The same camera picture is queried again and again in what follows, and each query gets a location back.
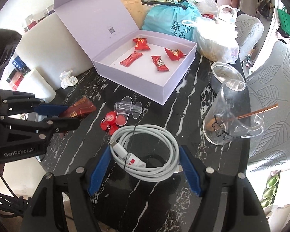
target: white gift box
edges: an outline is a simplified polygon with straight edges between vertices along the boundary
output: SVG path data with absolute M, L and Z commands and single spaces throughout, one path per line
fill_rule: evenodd
M 183 38 L 139 30 L 120 0 L 54 0 L 64 25 L 92 60 L 99 75 L 164 105 L 195 58 L 197 44 Z M 134 52 L 134 38 L 147 38 L 150 51 L 129 67 L 119 64 Z M 186 57 L 171 61 L 164 48 Z M 157 71 L 160 55 L 169 71 Z

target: metal pot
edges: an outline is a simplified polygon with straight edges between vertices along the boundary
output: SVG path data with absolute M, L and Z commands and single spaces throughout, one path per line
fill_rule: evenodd
M 216 93 L 219 92 L 225 80 L 232 78 L 245 82 L 243 76 L 231 65 L 222 62 L 212 64 L 211 86 Z

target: black marble table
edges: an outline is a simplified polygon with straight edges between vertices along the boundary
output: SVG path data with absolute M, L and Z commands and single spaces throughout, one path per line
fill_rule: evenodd
M 143 113 L 129 117 L 127 125 L 155 124 L 171 132 L 179 145 L 185 144 L 206 166 L 235 175 L 246 170 L 249 139 L 238 139 L 224 146 L 206 140 L 202 121 L 215 93 L 209 85 L 212 62 L 198 53 L 190 69 L 164 106 L 99 76 L 95 69 L 78 76 L 75 87 L 59 89 L 54 103 L 73 104 L 87 96 L 97 107 L 75 131 L 63 139 L 55 134 L 42 161 L 43 168 L 55 175 L 66 174 L 97 154 L 110 140 L 100 129 L 100 121 L 124 96 L 141 101 Z M 239 61 L 234 65 L 242 72 Z M 133 139 L 132 153 L 148 166 L 161 166 L 168 149 L 154 137 L 139 134 Z M 174 174 L 159 183 L 133 178 L 119 166 L 108 168 L 100 191 L 91 199 L 96 219 L 119 232 L 186 232 L 196 215 L 201 198 L 191 192 L 184 173 Z

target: qr code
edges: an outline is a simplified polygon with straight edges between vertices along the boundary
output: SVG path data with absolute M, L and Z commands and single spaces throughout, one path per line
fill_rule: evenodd
M 110 29 L 108 29 L 108 31 L 109 31 L 111 34 L 115 33 L 115 30 L 113 29 L 113 27 L 110 28 Z

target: white plastic bag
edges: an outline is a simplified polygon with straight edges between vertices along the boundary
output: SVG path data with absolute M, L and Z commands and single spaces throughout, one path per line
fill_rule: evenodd
M 213 0 L 202 0 L 196 4 L 201 15 L 218 15 L 218 5 Z
M 194 27 L 192 41 L 198 43 L 197 51 L 201 55 L 213 62 L 235 63 L 239 52 L 236 32 L 203 17 L 195 22 L 183 20 L 182 24 Z

